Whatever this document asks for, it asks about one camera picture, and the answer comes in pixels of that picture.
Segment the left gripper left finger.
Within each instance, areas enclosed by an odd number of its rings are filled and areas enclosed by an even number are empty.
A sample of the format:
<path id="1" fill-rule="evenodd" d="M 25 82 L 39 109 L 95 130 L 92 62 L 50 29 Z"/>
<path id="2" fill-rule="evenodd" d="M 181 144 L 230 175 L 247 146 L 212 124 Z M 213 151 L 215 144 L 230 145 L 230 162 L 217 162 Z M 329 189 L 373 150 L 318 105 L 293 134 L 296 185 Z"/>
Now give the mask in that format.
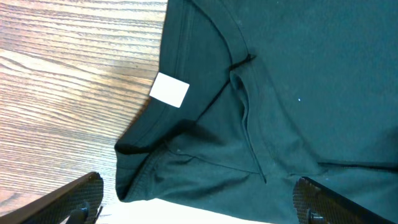
<path id="1" fill-rule="evenodd" d="M 95 224 L 102 212 L 104 181 L 89 172 L 43 197 L 1 217 L 8 224 Z"/>

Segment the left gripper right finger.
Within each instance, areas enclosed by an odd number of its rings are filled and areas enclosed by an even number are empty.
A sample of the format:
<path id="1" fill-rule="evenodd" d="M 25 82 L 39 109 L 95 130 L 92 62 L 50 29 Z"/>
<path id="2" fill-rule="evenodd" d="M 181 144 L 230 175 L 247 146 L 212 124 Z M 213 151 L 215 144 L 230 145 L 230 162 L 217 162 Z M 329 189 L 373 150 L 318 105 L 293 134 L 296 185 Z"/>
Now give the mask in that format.
<path id="1" fill-rule="evenodd" d="M 300 224 L 394 224 L 308 177 L 296 182 L 293 205 Z"/>

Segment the black t-shirt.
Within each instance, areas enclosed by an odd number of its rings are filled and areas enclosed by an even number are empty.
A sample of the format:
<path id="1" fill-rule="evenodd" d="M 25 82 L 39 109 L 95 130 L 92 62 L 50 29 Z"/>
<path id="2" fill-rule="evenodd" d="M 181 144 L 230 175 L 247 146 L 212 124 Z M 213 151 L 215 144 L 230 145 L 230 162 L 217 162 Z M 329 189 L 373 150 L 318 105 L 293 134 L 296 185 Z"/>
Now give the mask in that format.
<path id="1" fill-rule="evenodd" d="M 120 201 L 297 223 L 307 176 L 397 221 L 396 1 L 169 1 L 153 99 L 115 145 Z"/>

